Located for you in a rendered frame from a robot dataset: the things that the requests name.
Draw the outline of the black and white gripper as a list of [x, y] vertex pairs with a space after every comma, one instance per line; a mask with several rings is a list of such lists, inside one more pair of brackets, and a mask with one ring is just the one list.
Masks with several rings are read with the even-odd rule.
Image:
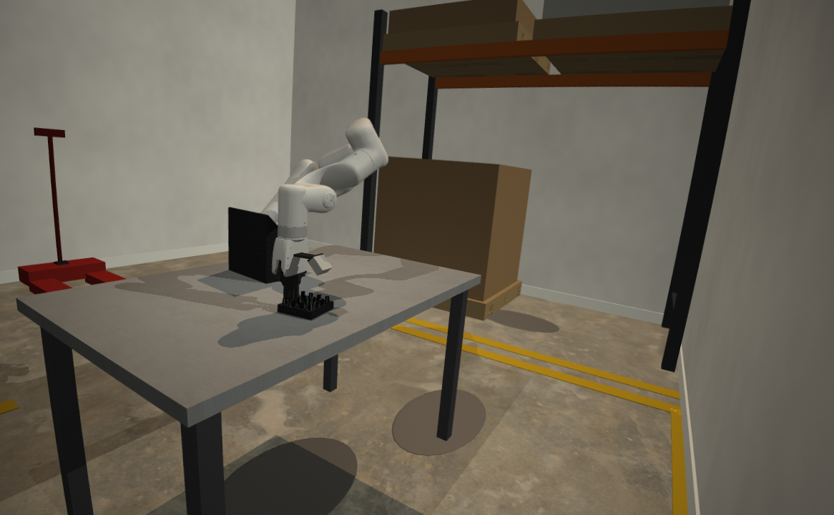
[[307, 238], [305, 238], [275, 238], [271, 272], [276, 274], [275, 280], [282, 283], [283, 297], [287, 300], [299, 298], [300, 279], [307, 273], [307, 260], [294, 257], [297, 253], [309, 254]]

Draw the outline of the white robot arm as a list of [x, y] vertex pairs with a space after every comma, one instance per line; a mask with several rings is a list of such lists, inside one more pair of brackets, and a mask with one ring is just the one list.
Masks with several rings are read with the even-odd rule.
[[[350, 144], [323, 155], [318, 166], [311, 160], [299, 161], [288, 180], [259, 212], [275, 221], [278, 237], [307, 237], [307, 212], [330, 212], [338, 196], [345, 195], [388, 164], [380, 137], [367, 118], [351, 123], [345, 135]], [[297, 253], [294, 257], [305, 258], [317, 276], [332, 268], [323, 253]]]

